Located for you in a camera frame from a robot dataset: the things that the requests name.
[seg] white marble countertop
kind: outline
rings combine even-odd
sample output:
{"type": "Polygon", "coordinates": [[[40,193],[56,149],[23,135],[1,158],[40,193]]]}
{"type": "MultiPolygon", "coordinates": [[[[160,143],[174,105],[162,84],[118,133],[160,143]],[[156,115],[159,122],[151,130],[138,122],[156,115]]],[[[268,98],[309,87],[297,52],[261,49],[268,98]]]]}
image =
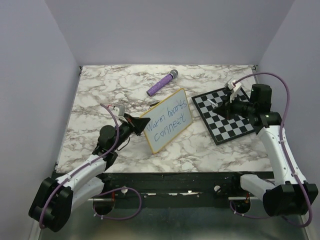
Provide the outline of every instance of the white marble countertop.
{"type": "MultiPolygon", "coordinates": [[[[92,153],[99,130],[114,126],[100,103],[121,104],[133,117],[140,117],[158,102],[184,88],[193,116],[192,124],[157,154],[152,154],[146,138],[133,135],[128,146],[106,172],[229,172],[272,171],[262,142],[255,133],[216,145],[191,97],[224,87],[230,79],[251,74],[247,65],[111,65],[84,66],[72,112],[64,136],[57,172],[66,173],[92,153]],[[179,75],[150,97],[146,91],[177,69],[179,75]]],[[[250,95],[253,77],[242,82],[250,95]]]]}

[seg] chessboard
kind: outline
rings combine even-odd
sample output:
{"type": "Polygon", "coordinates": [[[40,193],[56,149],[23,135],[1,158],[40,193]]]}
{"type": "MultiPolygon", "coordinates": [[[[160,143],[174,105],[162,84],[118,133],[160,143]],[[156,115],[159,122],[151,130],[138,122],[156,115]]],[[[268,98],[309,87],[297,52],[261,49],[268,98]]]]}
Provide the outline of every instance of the chessboard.
{"type": "MultiPolygon", "coordinates": [[[[220,88],[192,97],[193,103],[216,145],[229,142],[255,131],[249,121],[241,116],[236,115],[233,119],[227,120],[213,112],[214,106],[208,99],[219,105],[222,103],[221,97],[226,94],[226,88],[220,88]]],[[[242,88],[238,95],[241,101],[249,101],[247,94],[242,88]]]]}

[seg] gray wall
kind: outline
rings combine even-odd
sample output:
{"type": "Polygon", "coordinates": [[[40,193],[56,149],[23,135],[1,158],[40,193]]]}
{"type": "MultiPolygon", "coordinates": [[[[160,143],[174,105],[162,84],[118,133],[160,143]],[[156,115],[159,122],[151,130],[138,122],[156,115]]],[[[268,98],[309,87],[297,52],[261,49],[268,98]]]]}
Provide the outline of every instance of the gray wall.
{"type": "MultiPolygon", "coordinates": [[[[293,155],[310,183],[320,188],[320,1],[296,0],[261,62],[260,71],[274,72],[287,82],[291,105],[285,124],[293,155]]],[[[273,89],[273,106],[283,113],[285,89],[275,78],[259,77],[273,89]]],[[[313,205],[320,226],[320,197],[313,205]]]]}
{"type": "Polygon", "coordinates": [[[43,0],[0,1],[0,239],[28,239],[55,165],[79,67],[43,0]]]}
{"type": "Polygon", "coordinates": [[[46,0],[81,65],[257,64],[293,0],[46,0]]]}

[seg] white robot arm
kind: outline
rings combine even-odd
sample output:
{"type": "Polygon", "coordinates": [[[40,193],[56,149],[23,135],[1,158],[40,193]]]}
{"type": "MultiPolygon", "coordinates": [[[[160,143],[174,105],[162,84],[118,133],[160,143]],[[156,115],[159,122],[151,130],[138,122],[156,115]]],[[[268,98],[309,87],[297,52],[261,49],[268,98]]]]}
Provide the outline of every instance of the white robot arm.
{"type": "Polygon", "coordinates": [[[59,231],[68,221],[71,212],[88,199],[100,194],[104,183],[99,178],[115,162],[115,150],[132,133],[140,135],[150,118],[132,117],[124,113],[118,136],[115,127],[101,128],[98,143],[92,155],[73,171],[57,179],[46,178],[29,209],[29,216],[53,232],[59,231]]]}
{"type": "MultiPolygon", "coordinates": [[[[273,73],[265,74],[279,78],[273,73]]],[[[270,111],[272,96],[270,86],[252,85],[250,101],[244,102],[237,97],[241,88],[240,81],[243,79],[225,85],[229,93],[213,111],[226,119],[239,115],[249,120],[268,154],[274,174],[274,184],[254,174],[244,174],[240,177],[240,187],[259,198],[269,216],[304,215],[318,195],[318,189],[315,184],[308,183],[301,173],[288,145],[284,123],[279,113],[270,111]]]]}

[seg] whiteboard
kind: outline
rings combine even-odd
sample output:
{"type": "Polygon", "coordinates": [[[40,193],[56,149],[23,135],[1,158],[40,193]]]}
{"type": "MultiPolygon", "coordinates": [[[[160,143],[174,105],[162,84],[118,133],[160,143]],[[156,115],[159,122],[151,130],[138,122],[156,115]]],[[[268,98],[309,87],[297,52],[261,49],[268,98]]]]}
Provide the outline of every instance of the whiteboard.
{"type": "Polygon", "coordinates": [[[185,90],[180,88],[141,117],[151,119],[143,132],[152,153],[156,154],[192,123],[185,90]]]}

